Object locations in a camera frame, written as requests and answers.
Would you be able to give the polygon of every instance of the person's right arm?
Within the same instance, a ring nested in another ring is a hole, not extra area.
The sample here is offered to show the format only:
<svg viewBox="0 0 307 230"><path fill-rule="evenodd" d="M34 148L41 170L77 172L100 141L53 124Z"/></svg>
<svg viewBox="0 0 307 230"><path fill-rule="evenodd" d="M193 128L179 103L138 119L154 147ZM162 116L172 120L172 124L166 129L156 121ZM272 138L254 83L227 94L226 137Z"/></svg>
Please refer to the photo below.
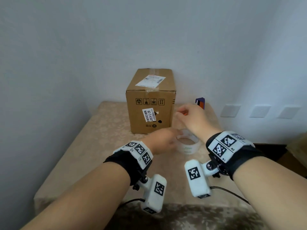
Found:
<svg viewBox="0 0 307 230"><path fill-rule="evenodd" d="M213 127L197 105L183 105L176 116L204 143L223 131ZM307 228L307 179L268 158L255 157L235 171L233 180L271 229Z"/></svg>

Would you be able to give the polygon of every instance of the person's left hand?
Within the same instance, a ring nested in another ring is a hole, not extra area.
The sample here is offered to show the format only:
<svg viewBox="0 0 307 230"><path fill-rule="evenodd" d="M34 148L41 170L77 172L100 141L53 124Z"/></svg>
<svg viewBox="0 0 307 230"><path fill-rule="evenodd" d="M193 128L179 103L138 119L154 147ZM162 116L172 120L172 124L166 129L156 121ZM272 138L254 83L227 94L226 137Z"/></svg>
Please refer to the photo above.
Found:
<svg viewBox="0 0 307 230"><path fill-rule="evenodd" d="M182 131L169 127L156 130L142 139L142 142L151 150L152 154L174 152L176 150L176 136Z"/></svg>

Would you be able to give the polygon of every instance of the hand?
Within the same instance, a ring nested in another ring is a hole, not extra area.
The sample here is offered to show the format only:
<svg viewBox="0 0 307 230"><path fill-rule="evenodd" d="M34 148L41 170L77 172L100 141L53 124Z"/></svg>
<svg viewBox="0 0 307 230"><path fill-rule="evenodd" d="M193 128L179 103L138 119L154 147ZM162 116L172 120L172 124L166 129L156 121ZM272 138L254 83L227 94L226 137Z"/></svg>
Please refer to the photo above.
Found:
<svg viewBox="0 0 307 230"><path fill-rule="evenodd" d="M187 103L182 105L178 108L175 116L204 143L211 136L222 131L219 128L213 127L208 121L205 111L195 104Z"/></svg>
<svg viewBox="0 0 307 230"><path fill-rule="evenodd" d="M151 150L152 154L162 154L176 150L176 136L182 131L169 127L159 129L142 139L142 142Z"/></svg>

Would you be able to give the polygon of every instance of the box top flap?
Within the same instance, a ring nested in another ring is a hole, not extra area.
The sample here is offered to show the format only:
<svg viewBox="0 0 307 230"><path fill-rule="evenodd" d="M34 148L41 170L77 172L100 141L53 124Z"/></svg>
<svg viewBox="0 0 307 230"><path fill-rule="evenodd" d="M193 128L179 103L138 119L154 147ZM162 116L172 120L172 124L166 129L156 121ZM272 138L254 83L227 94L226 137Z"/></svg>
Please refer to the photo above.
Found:
<svg viewBox="0 0 307 230"><path fill-rule="evenodd" d="M156 75L165 77L156 88L149 88L143 86L136 86L137 83L142 81L148 75ZM176 91L173 72L171 69L138 69L130 82L127 91L129 90L156 90L156 91Z"/></svg>

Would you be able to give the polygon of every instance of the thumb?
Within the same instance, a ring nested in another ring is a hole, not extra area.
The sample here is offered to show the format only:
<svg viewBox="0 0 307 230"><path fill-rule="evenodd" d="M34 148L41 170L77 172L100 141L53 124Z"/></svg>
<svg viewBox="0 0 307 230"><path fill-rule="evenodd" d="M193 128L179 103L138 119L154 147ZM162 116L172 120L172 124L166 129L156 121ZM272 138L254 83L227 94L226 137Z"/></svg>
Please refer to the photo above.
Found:
<svg viewBox="0 0 307 230"><path fill-rule="evenodd" d="M175 113L175 116L176 116L181 122L185 123L186 116L184 116L182 113L176 112L176 113Z"/></svg>

